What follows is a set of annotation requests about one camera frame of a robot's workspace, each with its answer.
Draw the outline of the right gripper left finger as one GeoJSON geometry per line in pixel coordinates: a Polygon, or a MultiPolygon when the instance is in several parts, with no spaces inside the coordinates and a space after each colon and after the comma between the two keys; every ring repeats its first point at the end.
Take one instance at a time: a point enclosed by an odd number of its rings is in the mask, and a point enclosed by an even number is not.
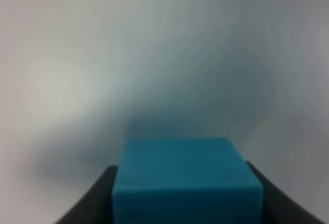
{"type": "Polygon", "coordinates": [[[113,187],[118,166],[109,166],[57,224],[113,224],[113,187]]]}

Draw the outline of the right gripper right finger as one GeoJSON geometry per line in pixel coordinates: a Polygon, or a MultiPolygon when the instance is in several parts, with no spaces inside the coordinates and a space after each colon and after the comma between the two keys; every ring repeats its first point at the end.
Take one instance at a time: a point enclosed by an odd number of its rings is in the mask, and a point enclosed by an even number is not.
{"type": "Polygon", "coordinates": [[[283,191],[267,179],[254,165],[252,165],[251,162],[248,161],[247,164],[263,186],[262,223],[324,223],[322,220],[288,197],[283,191]]]}

